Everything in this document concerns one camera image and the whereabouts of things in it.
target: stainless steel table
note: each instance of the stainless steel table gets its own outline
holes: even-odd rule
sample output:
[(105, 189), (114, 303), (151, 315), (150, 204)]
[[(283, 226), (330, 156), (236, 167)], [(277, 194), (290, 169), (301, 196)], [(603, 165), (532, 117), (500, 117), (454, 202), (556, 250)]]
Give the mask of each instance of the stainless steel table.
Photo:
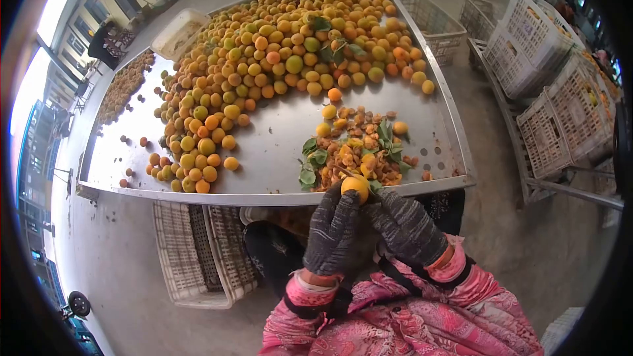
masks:
[[(249, 2), (241, 0), (236, 4)], [(344, 91), (341, 105), (365, 106), (374, 113), (393, 110), (399, 121), (409, 125), (410, 144), (403, 143), (402, 155), (418, 156), (420, 163), (403, 177), (403, 184), (394, 186), (400, 194), (413, 195), (463, 188), (475, 184), (475, 170), (466, 141), (462, 121), (440, 67), (426, 46), (420, 30), (399, 0), (391, 0), (398, 8), (398, 17), (412, 30), (413, 44), (422, 48), (427, 57), (427, 77), (436, 84), (435, 93), (426, 96), (420, 87), (412, 86), (399, 77), (387, 77), (382, 84), (368, 81)], [(232, 7), (228, 5), (220, 10)], [(83, 157), (79, 184), (83, 187), (121, 194), (169, 200), (173, 202), (234, 206), (291, 206), (319, 203), (322, 193), (302, 192), (298, 181), (301, 147), (315, 133), (323, 121), (321, 109), (328, 104), (327, 94), (311, 97), (306, 92), (291, 88), (283, 96), (261, 99), (250, 114), (251, 125), (230, 132), (237, 147), (230, 153), (220, 150), (222, 158), (233, 155), (241, 167), (235, 172), (221, 168), (218, 180), (211, 185), (210, 194), (173, 193), (168, 182), (159, 182), (145, 173), (148, 156), (152, 152), (165, 155), (158, 145), (164, 125), (154, 118), (153, 111), (162, 100), (153, 89), (160, 85), (160, 73), (171, 62), (157, 56), (146, 83), (138, 93), (146, 98), (140, 103), (136, 95), (131, 100), (132, 112), (125, 112), (117, 123), (104, 126), (102, 138), (93, 128)], [(120, 137), (130, 141), (122, 143)], [(143, 148), (138, 144), (145, 136), (152, 144)], [(126, 168), (136, 175), (128, 178), (130, 187), (120, 188)], [(430, 170), (434, 180), (422, 181), (423, 170)]]

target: concrete floor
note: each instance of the concrete floor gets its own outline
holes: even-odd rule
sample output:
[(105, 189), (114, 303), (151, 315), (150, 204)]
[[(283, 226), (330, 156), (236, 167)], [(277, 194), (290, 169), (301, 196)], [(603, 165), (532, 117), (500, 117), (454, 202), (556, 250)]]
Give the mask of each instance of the concrete floor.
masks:
[[(138, 34), (130, 51), (186, 7), (212, 11), (237, 0), (179, 0)], [(457, 18), (463, 0), (433, 0)], [(504, 7), (508, 0), (489, 0)], [(467, 252), (516, 294), (539, 336), (566, 308), (582, 306), (599, 279), (615, 229), (599, 225), (589, 203), (556, 195), (528, 209), (521, 200), (510, 138), (486, 78), (468, 66), (465, 44), (453, 66), (443, 68), (465, 126), (478, 172), (467, 190), (462, 226)], [(71, 136), (60, 146), (56, 167), (75, 170), (101, 97), (113, 72), (97, 82)], [(587, 179), (577, 184), (591, 187)], [(117, 355), (249, 355), (261, 344), (266, 317), (276, 304), (258, 289), (229, 311), (174, 306), (167, 295), (149, 200), (102, 192), (98, 207), (53, 184), (55, 255), (66, 293), (78, 289), (93, 306), (89, 325), (107, 353)], [(116, 222), (106, 219), (116, 218)]]

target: chair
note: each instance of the chair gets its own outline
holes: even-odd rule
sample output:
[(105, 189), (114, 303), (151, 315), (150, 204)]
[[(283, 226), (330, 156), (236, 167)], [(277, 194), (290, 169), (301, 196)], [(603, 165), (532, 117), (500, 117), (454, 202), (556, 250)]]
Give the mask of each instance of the chair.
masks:
[(75, 107), (73, 107), (73, 111), (75, 109), (79, 109), (79, 114), (82, 113), (83, 108), (85, 107), (86, 99), (83, 97), (85, 92), (88, 90), (88, 87), (91, 85), (91, 82), (88, 79), (83, 79), (81, 83), (77, 86), (75, 90)]

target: wheel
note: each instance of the wheel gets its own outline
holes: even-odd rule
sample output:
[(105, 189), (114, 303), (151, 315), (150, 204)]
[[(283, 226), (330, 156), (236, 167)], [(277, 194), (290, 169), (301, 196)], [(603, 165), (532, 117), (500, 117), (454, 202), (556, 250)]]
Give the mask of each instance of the wheel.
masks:
[(73, 291), (68, 296), (68, 306), (79, 317), (86, 317), (90, 313), (90, 301), (79, 291)]

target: pink floral shirt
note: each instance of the pink floral shirt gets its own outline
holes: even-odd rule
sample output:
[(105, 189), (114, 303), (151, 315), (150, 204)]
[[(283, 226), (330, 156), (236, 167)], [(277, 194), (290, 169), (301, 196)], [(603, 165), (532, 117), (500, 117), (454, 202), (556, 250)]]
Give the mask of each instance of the pink floral shirt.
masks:
[[(430, 277), (449, 282), (466, 264), (461, 238), (451, 261)], [(283, 301), (266, 321), (261, 355), (543, 355), (517, 297), (500, 287), (491, 273), (473, 265), (468, 278), (451, 291), (423, 281), (411, 268), (391, 263), (422, 290), (408, 290), (383, 273), (357, 283), (348, 315), (325, 321), (300, 319)], [(319, 291), (294, 276), (286, 286), (295, 305), (330, 303), (336, 288)]]

